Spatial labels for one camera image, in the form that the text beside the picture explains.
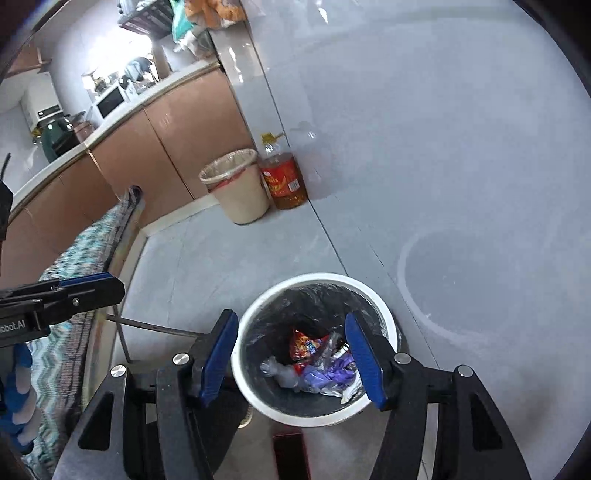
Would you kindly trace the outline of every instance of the wall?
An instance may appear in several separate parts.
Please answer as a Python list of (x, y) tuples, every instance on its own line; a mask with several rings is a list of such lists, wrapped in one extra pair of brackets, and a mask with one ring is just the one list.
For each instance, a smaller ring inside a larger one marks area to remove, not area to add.
[(4, 175), (4, 183), (13, 193), (48, 165), (41, 145), (33, 145), (20, 105), (0, 115), (2, 164), (8, 153), (12, 156)]
[[(35, 36), (43, 56), (51, 58), (49, 71), (66, 113), (88, 111), (90, 107), (82, 75), (112, 59), (122, 46), (140, 36), (120, 28), (118, 20), (114, 0), (70, 0)], [(172, 48), (167, 47), (165, 53), (174, 70), (195, 61), (192, 54), (175, 54)]]
[(261, 65), (248, 37), (224, 65), (253, 135), (258, 68), (347, 272), (439, 367), (473, 366), (554, 478), (591, 419), (591, 100), (569, 62), (510, 0), (243, 4)]

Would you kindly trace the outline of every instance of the gray floor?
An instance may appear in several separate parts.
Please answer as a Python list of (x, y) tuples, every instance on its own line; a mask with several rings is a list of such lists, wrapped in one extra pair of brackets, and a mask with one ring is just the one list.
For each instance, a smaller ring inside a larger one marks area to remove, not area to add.
[[(344, 270), (310, 205), (272, 211), (237, 226), (219, 206), (151, 236), (142, 252), (123, 316), (179, 329), (208, 332), (220, 312), (240, 316), (266, 289), (295, 275)], [(124, 327), (135, 361), (170, 358), (191, 339)], [(114, 362), (123, 362), (117, 342)], [(369, 478), (388, 415), (369, 406), (332, 427), (304, 429), (313, 479)], [(255, 412), (238, 430), (216, 480), (275, 479), (272, 436), (290, 427)], [(419, 478), (426, 479), (423, 467)]]

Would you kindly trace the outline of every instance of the blue glove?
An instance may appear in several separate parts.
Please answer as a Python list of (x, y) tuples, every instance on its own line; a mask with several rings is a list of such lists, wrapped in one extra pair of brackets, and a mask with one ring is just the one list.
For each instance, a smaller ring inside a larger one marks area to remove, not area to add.
[(0, 380), (0, 431), (8, 434), (15, 447), (25, 454), (33, 448), (33, 440), (41, 426), (41, 411), (36, 407), (37, 393), (31, 388), (33, 359), (26, 344), (14, 345), (12, 361), (5, 361), (10, 362), (12, 365), (1, 366), (8, 373)]

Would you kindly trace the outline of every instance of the snack wrapper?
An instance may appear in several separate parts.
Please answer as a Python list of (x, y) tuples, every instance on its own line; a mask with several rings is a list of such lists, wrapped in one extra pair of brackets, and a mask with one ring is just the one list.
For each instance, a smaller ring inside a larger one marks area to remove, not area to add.
[(328, 335), (323, 338), (312, 339), (299, 330), (294, 330), (293, 337), (290, 342), (290, 357), (292, 360), (303, 360), (310, 358), (319, 349), (322, 342), (328, 338)]

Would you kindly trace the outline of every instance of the striped blanket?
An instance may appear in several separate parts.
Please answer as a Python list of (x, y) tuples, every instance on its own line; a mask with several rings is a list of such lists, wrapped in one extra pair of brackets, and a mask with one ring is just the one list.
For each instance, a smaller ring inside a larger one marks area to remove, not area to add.
[[(73, 278), (106, 271), (129, 218), (141, 199), (132, 187), (103, 218), (84, 230), (40, 280)], [(43, 420), (33, 451), (23, 457), (40, 480), (50, 480), (57, 461), (82, 413), (86, 347), (95, 313), (73, 316), (55, 325), (46, 338), (29, 343), (33, 356), (31, 384)]]

